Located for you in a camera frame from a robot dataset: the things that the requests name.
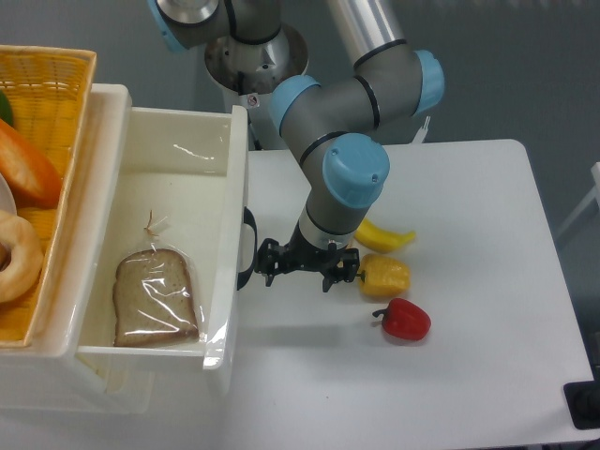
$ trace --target white plate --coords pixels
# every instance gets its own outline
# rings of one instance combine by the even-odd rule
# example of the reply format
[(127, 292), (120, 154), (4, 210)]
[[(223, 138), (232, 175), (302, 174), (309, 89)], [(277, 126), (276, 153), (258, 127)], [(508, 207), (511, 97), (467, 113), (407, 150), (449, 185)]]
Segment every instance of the white plate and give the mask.
[(0, 209), (17, 214), (17, 207), (15, 206), (15, 200), (12, 198), (12, 192), (10, 192), (10, 188), (2, 175), (0, 175)]

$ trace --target drawer handle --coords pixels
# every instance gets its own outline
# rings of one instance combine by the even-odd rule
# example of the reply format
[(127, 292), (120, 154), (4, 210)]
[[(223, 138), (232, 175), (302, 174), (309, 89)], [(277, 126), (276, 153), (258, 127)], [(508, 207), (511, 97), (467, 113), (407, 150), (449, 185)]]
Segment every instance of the drawer handle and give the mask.
[(256, 263), (256, 246), (258, 243), (256, 220), (254, 219), (254, 215), (246, 207), (244, 207), (244, 223), (246, 225), (248, 225), (252, 229), (252, 231), (254, 231), (254, 250), (252, 253), (252, 263), (250, 264), (250, 267), (248, 269), (246, 269), (245, 271), (237, 274), (237, 290), (238, 291), (247, 285), (247, 283), (250, 280), (250, 277), (252, 276), (252, 271), (254, 270), (254, 264)]

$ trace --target gray floor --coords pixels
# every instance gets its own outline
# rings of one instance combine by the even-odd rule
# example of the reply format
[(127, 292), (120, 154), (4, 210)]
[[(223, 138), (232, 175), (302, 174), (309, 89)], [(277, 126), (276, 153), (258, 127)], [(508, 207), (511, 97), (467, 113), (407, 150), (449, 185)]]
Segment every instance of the gray floor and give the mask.
[[(555, 230), (593, 185), (600, 160), (600, 2), (397, 0), (415, 49), (442, 62), (446, 95), (431, 112), (432, 142), (510, 138), (528, 149)], [(322, 84), (352, 74), (323, 0), (282, 0), (305, 37), (308, 73)], [(98, 53), (98, 83), (121, 83), (137, 106), (220, 111), (203, 49), (170, 54), (145, 0), (0, 0), (0, 42)], [(373, 133), (408, 142), (423, 118)], [(600, 217), (559, 251), (585, 338), (600, 330)]]

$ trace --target sliced bread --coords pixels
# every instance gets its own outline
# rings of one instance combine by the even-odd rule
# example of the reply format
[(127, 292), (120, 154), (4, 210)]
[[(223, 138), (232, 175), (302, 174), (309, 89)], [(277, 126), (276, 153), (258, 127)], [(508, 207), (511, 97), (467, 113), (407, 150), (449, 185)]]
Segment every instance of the sliced bread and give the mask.
[(186, 260), (166, 248), (119, 263), (112, 288), (116, 347), (173, 345), (199, 337)]

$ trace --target white table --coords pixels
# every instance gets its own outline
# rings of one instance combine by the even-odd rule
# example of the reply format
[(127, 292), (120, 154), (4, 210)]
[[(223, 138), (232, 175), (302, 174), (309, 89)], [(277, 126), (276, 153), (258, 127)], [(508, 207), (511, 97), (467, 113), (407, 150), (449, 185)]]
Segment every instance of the white table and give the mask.
[[(396, 253), (429, 336), (398, 345), (355, 285), (253, 277), (241, 292), (232, 388), (205, 420), (193, 377), (157, 379), (150, 411), (0, 412), (10, 449), (450, 449), (583, 441), (563, 385), (590, 380), (525, 150), (517, 142), (390, 146), (369, 216), (415, 229)], [(308, 194), (289, 152), (249, 159), (260, 238), (287, 242)], [(219, 440), (223, 430), (222, 442)]]

